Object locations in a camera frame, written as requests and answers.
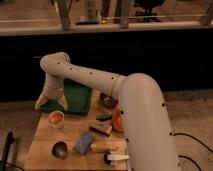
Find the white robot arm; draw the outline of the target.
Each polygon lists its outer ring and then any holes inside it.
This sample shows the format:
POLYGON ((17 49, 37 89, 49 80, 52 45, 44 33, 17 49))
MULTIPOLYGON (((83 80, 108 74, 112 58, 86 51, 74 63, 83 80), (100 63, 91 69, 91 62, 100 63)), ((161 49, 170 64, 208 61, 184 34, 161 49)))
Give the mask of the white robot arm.
POLYGON ((40 67, 45 82, 36 107, 56 100, 67 108, 66 79, 97 89, 118 101, 131 171, 182 171, 164 97, 152 77, 73 65, 64 52, 42 57, 40 67))

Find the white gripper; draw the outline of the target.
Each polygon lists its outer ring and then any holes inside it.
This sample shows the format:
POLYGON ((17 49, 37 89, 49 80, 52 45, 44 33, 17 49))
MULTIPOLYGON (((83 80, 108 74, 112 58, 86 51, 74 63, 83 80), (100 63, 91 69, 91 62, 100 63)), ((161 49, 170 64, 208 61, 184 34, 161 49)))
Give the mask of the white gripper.
POLYGON ((49 87, 43 88, 43 94, 41 94, 38 98, 38 100, 35 103, 35 110, 38 110, 43 104, 47 102, 47 99, 55 100, 58 99, 57 102, 65 109, 68 109, 68 104, 66 98, 63 96, 64 89, 53 89, 49 87))

